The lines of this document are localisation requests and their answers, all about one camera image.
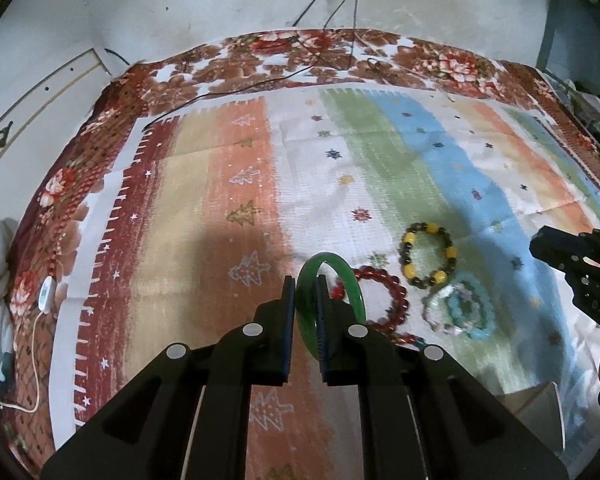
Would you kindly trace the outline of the jewelry box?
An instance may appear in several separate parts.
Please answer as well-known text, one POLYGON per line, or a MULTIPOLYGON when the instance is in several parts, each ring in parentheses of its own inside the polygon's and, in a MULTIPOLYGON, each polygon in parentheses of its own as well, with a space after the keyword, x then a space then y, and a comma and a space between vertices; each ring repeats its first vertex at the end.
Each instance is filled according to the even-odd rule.
POLYGON ((496 398, 552 452, 558 455, 565 451, 564 416, 554 382, 503 393, 496 398))

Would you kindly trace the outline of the red floral bedsheet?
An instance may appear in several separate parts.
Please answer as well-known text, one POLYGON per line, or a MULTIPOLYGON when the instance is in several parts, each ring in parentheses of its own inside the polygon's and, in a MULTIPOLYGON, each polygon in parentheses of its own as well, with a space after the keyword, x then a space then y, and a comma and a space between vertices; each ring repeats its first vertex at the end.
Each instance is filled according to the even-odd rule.
MULTIPOLYGON (((600 174, 600 149, 596 142, 558 102, 538 70, 392 32, 253 32, 129 68, 102 92, 91 117, 48 170, 12 244, 15 279, 9 310, 15 325, 15 385, 9 399, 22 406, 30 406, 35 399, 30 337, 38 314, 38 291, 47 275, 57 282, 52 310, 40 319, 35 335, 40 407, 31 415, 0 411, 5 440, 29 474, 38 476, 61 446, 53 439, 48 394, 58 318, 58 282, 62 275, 58 248, 68 222, 87 192, 85 186, 80 186, 70 193, 64 206, 46 203, 44 197, 53 177, 69 167, 76 167, 80 176, 89 176, 105 161, 102 156, 88 154, 91 140, 109 140, 113 146, 120 146, 124 133, 140 119, 162 122, 196 104, 231 96, 251 98, 282 89, 339 86, 433 91, 544 112, 565 129, 569 143, 583 140, 588 144, 585 165, 600 174)), ((399 257, 399 275, 372 266, 353 266, 364 273, 361 288, 366 321, 385 330, 399 344, 436 344, 415 334, 402 334, 401 327, 410 308, 410 289, 429 290, 444 299, 451 296, 457 258, 450 233, 434 222, 415 222, 402 236, 399 257)))

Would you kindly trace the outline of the metal bed frame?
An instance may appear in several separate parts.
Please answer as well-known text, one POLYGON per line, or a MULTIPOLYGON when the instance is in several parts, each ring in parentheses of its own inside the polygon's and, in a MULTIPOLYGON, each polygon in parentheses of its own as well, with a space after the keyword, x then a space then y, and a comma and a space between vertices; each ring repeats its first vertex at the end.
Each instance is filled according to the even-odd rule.
POLYGON ((540 75, 556 94, 558 102, 569 110, 600 147, 600 97, 583 90, 574 81, 560 79, 548 70, 541 70, 540 75))

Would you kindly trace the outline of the green jade bangle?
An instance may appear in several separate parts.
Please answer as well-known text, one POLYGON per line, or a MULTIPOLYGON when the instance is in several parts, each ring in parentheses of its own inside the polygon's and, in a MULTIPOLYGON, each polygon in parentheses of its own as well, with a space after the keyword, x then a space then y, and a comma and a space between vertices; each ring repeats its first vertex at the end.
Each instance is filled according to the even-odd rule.
POLYGON ((342 281, 344 291, 350 300, 356 322, 364 324, 366 309, 363 295, 355 277, 353 269, 346 260, 332 252, 320 252, 306 260, 297 278, 296 302, 298 327, 300 336, 314 359, 318 359, 317 344, 317 314, 316 307, 312 306, 311 289, 317 280, 318 271, 326 264, 336 272, 337 278, 342 281))

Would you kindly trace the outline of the striped colourful cloth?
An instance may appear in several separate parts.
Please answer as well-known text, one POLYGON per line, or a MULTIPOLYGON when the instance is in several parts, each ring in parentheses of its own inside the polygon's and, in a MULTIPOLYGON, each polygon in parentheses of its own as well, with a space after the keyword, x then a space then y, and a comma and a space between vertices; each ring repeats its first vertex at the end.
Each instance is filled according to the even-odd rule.
POLYGON ((450 233, 452 294, 410 289, 402 334, 441 344, 493 393, 554 382, 562 461, 600 449, 600 328, 534 260, 541 226, 600 228, 588 144, 538 110, 424 90, 282 89, 140 119, 105 161, 50 181, 64 206, 50 424, 65 443, 173 341, 212 344, 318 252, 399 275, 415 222, 450 233))

